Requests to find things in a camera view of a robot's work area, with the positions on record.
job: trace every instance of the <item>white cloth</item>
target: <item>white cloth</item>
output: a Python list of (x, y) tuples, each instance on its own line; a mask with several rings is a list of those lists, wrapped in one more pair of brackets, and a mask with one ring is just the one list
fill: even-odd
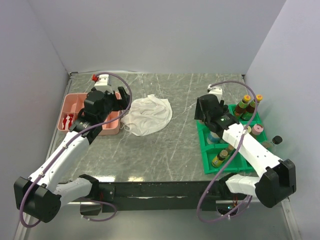
[(172, 118), (168, 99), (159, 99), (154, 94), (132, 102), (129, 113), (121, 122), (124, 129), (136, 136), (145, 136), (160, 131)]

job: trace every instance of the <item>brown bottle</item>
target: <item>brown bottle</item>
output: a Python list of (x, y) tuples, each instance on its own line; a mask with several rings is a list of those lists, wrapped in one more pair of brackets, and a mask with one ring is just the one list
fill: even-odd
[[(258, 101), (258, 104), (261, 102), (261, 100), (263, 99), (262, 95), (259, 94), (256, 96), (256, 99)], [(245, 121), (250, 120), (250, 118), (252, 117), (252, 115), (254, 114), (255, 111), (255, 106), (256, 106), (256, 102), (255, 100), (252, 100), (250, 102), (250, 104), (245, 108), (245, 113), (242, 114), (241, 118)]]
[(249, 95), (244, 95), (243, 99), (235, 106), (233, 115), (239, 119), (241, 115), (246, 111), (246, 107), (250, 101), (251, 97)]

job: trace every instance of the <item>bottle cap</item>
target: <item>bottle cap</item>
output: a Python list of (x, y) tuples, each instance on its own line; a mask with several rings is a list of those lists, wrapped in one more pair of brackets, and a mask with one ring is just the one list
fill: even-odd
[(227, 149), (233, 151), (235, 148), (234, 148), (231, 144), (229, 144), (228, 147), (227, 147)]
[(246, 128), (246, 132), (249, 134), (249, 133), (251, 133), (251, 127), (250, 126), (248, 126), (247, 128)]
[(222, 158), (226, 158), (228, 156), (228, 152), (226, 150), (222, 150), (220, 153), (219, 153), (220, 157)]
[(258, 102), (260, 102), (264, 97), (261, 94), (258, 94), (257, 96), (255, 96), (256, 99), (258, 100)]
[(280, 136), (275, 136), (274, 138), (272, 138), (272, 142), (274, 143), (274, 144), (276, 144), (276, 145), (278, 145), (278, 144), (280, 144), (280, 143), (282, 143), (282, 137), (280, 137)]
[(243, 100), (248, 103), (250, 101), (251, 97), (249, 95), (244, 95)]
[(259, 135), (263, 132), (264, 127), (261, 124), (255, 124), (252, 128), (251, 128), (251, 132), (254, 135)]

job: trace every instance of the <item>bottle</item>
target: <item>bottle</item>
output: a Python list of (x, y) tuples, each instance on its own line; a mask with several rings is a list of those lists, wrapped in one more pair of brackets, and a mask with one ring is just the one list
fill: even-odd
[(208, 144), (217, 144), (220, 141), (220, 137), (215, 132), (210, 132), (206, 138)]
[(217, 156), (214, 157), (211, 164), (213, 167), (218, 168), (224, 162), (226, 157), (228, 156), (228, 152), (226, 150), (222, 150)]
[(254, 137), (255, 139), (257, 139), (257, 136), (259, 136), (264, 130), (264, 126), (262, 126), (261, 124), (255, 124), (252, 128), (251, 128), (251, 136)]
[(230, 156), (235, 148), (231, 144), (229, 144), (224, 150), (226, 150), (228, 152), (228, 156)]
[(268, 149), (273, 154), (276, 152), (277, 145), (282, 143), (283, 139), (280, 136), (275, 136), (271, 141), (264, 141), (261, 143), (266, 149)]
[(233, 115), (239, 119), (241, 115), (246, 111), (246, 107), (250, 102), (251, 97), (249, 95), (244, 95), (243, 99), (235, 106)]
[[(256, 99), (258, 101), (258, 104), (262, 101), (263, 97), (261, 94), (258, 94), (256, 96)], [(242, 120), (248, 121), (252, 117), (255, 111), (256, 102), (255, 100), (252, 100), (250, 104), (245, 108), (245, 113), (242, 114), (241, 118)]]

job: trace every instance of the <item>black base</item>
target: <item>black base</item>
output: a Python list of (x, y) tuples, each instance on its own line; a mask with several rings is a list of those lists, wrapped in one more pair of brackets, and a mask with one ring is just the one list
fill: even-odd
[[(226, 190), (222, 182), (213, 184), (201, 206), (203, 211), (215, 211), (216, 201), (234, 199), (235, 194)], [(119, 211), (181, 210), (196, 209), (208, 184), (209, 181), (110, 182), (100, 183), (99, 188), (103, 194), (102, 200), (114, 204)], [(237, 194), (239, 200), (245, 197), (244, 194)], [(104, 213), (113, 211), (107, 205), (102, 207)]]

